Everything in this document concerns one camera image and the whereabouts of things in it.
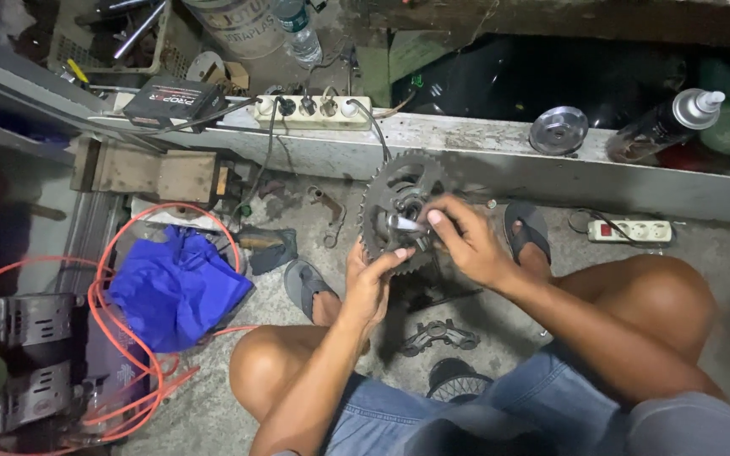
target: hand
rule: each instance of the hand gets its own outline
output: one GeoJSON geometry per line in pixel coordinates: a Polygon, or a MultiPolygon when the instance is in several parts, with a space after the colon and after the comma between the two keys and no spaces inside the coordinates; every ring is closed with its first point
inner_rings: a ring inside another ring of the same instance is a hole
{"type": "Polygon", "coordinates": [[[477,283],[499,291],[498,282],[520,271],[502,248],[486,216],[475,212],[463,200],[443,195],[424,206],[421,218],[438,233],[452,261],[477,283]],[[462,235],[450,219],[458,224],[462,235]]]}
{"type": "Polygon", "coordinates": [[[414,252],[414,248],[399,248],[383,253],[368,265],[362,237],[357,238],[346,260],[346,299],[338,318],[361,326],[364,336],[368,337],[388,311],[390,270],[410,258],[414,252]]]}

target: fingernail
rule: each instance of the fingernail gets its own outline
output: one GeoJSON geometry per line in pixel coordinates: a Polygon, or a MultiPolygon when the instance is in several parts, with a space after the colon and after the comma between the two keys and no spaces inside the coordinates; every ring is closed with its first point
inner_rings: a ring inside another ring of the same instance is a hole
{"type": "Polygon", "coordinates": [[[429,220],[433,225],[438,225],[443,216],[444,214],[438,209],[433,209],[430,212],[427,212],[427,220],[429,220]]]}

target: flip-flop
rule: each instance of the flip-flop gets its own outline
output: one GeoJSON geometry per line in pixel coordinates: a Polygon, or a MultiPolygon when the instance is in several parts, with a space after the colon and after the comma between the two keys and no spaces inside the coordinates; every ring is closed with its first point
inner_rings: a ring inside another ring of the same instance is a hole
{"type": "Polygon", "coordinates": [[[525,244],[534,243],[540,250],[545,252],[548,264],[551,264],[551,246],[548,245],[548,225],[542,212],[531,203],[524,201],[512,201],[506,206],[503,213],[503,231],[506,234],[506,244],[512,249],[514,262],[520,264],[520,252],[525,244]],[[522,222],[520,231],[517,234],[512,232],[512,226],[516,221],[522,222]]]}
{"type": "Polygon", "coordinates": [[[312,298],[315,293],[320,291],[334,293],[317,269],[303,260],[294,260],[286,266],[286,271],[283,272],[283,286],[289,299],[309,317],[312,323],[314,323],[311,319],[314,306],[312,298]]]}

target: spray can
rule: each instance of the spray can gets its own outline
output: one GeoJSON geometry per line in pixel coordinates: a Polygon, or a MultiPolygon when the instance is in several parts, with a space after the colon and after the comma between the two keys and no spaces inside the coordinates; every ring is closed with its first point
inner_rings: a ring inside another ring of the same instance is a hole
{"type": "Polygon", "coordinates": [[[605,144],[610,160],[633,163],[673,144],[690,140],[717,122],[722,92],[687,88],[612,136],[605,144]]]}

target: black box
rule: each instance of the black box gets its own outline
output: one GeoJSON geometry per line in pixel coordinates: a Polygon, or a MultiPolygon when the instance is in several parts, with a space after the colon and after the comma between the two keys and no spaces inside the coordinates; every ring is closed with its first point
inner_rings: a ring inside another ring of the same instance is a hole
{"type": "MultiPolygon", "coordinates": [[[[224,93],[216,84],[155,76],[128,102],[123,114],[132,125],[159,130],[203,119],[225,106],[224,93]]],[[[208,123],[200,123],[182,131],[201,133],[208,123]]]]}

